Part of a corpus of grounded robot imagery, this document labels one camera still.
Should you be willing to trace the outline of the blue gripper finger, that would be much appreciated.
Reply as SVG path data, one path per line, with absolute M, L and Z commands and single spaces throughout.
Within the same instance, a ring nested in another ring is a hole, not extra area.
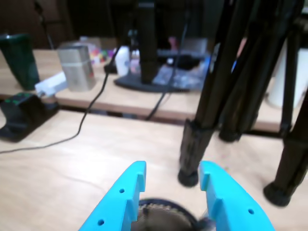
M 200 189 L 218 231 L 273 231 L 267 214 L 223 168 L 211 161 L 199 166 Z
M 136 161 L 117 179 L 81 231 L 129 231 L 138 218 L 140 193 L 146 186 L 146 162 Z

